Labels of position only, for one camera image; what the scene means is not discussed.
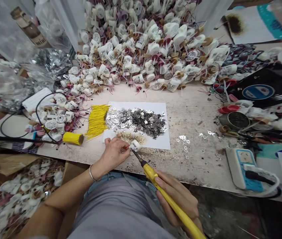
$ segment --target gray shirt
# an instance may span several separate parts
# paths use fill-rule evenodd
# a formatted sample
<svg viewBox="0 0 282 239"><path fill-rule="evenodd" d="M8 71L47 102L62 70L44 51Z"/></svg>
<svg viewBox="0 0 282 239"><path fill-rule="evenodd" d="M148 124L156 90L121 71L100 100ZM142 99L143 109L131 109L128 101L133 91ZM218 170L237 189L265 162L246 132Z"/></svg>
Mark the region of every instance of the gray shirt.
<svg viewBox="0 0 282 239"><path fill-rule="evenodd" d="M144 193L125 178L102 183L82 202L69 239L78 238L174 238L161 226Z"/></svg>

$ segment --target power strip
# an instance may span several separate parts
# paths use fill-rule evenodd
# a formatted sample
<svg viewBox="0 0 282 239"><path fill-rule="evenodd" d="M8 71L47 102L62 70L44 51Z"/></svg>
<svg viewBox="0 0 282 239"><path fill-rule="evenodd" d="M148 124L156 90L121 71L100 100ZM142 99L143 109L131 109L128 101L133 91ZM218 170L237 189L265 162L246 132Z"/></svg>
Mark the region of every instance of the power strip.
<svg viewBox="0 0 282 239"><path fill-rule="evenodd" d="M248 149L227 148L226 155L234 184L240 189L263 192L260 181L245 176L246 166L256 167L253 153Z"/></svg>

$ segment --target floor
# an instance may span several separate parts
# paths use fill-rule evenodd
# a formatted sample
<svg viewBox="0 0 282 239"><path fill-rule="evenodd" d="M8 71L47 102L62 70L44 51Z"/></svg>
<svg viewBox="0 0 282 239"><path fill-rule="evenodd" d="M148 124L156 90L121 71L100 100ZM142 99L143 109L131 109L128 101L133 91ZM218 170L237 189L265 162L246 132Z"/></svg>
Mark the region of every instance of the floor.
<svg viewBox="0 0 282 239"><path fill-rule="evenodd" d="M198 199L200 220L210 239L282 239L282 202L239 198L194 185L188 188Z"/></svg>

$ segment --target bottle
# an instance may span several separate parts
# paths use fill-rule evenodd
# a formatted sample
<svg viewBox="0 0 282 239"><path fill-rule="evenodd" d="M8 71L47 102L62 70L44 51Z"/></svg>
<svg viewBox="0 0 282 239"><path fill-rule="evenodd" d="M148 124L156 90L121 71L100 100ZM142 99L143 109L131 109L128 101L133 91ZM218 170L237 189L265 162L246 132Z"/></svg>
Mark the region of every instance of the bottle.
<svg viewBox="0 0 282 239"><path fill-rule="evenodd" d="M10 15L37 48L52 48L47 39L42 35L36 25L32 23L31 19L21 10L20 7L16 7L12 10Z"/></svg>

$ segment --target yellow soldering iron handle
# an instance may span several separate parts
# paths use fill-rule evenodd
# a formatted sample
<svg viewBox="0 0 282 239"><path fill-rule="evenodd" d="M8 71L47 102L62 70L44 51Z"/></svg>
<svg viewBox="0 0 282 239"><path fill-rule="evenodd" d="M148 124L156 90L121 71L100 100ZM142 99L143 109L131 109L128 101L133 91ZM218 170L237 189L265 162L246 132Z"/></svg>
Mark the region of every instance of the yellow soldering iron handle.
<svg viewBox="0 0 282 239"><path fill-rule="evenodd" d="M154 184L154 186L162 193L163 197L166 199L168 204L180 218L182 223L190 230L191 234L195 239L206 239L204 234L198 229L198 227L193 223L193 221L189 218L189 216L176 204L176 202L166 193L166 191L161 188L156 181L155 177L158 177L157 173L149 166L148 164L143 166L144 173L148 179Z"/></svg>

